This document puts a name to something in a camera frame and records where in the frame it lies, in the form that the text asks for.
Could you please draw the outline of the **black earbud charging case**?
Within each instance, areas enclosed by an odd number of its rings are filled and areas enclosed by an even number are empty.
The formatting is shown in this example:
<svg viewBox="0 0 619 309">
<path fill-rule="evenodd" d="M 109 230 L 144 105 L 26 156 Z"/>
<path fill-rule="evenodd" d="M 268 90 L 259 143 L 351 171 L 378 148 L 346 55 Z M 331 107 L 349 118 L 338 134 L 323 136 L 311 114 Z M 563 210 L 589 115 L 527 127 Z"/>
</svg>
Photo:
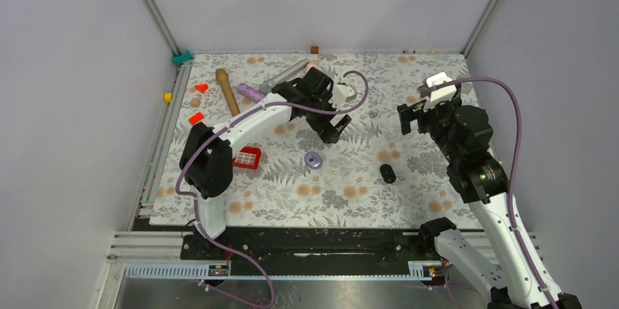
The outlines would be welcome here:
<svg viewBox="0 0 619 309">
<path fill-rule="evenodd" d="M 382 164 L 380 166 L 380 175 L 383 181 L 387 184 L 396 182 L 396 173 L 390 164 Z"/>
</svg>

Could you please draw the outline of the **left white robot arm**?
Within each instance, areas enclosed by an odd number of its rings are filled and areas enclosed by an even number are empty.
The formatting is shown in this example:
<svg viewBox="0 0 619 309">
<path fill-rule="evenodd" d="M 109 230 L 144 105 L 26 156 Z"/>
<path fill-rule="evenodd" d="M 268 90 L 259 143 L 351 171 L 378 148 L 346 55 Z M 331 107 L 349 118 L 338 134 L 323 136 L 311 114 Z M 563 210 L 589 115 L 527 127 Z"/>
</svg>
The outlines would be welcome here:
<svg viewBox="0 0 619 309">
<path fill-rule="evenodd" d="M 259 136 L 295 118 L 304 118 L 325 144 L 338 142 L 351 122 L 344 110 L 356 95 L 345 81 L 335 82 L 315 67 L 305 76 L 279 83 L 248 111 L 207 126 L 194 125 L 180 159 L 180 180 L 190 187 L 195 223 L 201 237 L 199 250 L 216 259 L 226 251 L 223 192 L 231 185 L 234 158 Z"/>
</svg>

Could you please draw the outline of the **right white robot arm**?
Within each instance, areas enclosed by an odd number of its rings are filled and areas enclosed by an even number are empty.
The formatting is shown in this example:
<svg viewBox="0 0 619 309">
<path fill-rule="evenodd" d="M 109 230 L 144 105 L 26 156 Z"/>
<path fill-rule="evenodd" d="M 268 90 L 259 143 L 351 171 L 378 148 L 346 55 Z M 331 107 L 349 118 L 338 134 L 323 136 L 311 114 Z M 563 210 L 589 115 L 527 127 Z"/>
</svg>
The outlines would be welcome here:
<svg viewBox="0 0 619 309">
<path fill-rule="evenodd" d="M 493 129 L 486 111 L 460 99 L 425 111 L 424 102 L 397 108 L 401 131 L 416 122 L 448 162 L 447 176 L 488 238 L 497 263 L 468 244 L 457 226 L 441 217 L 420 227 L 419 250 L 428 259 L 446 259 L 482 295 L 488 308 L 581 308 L 545 269 L 508 195 L 509 181 L 489 152 Z"/>
</svg>

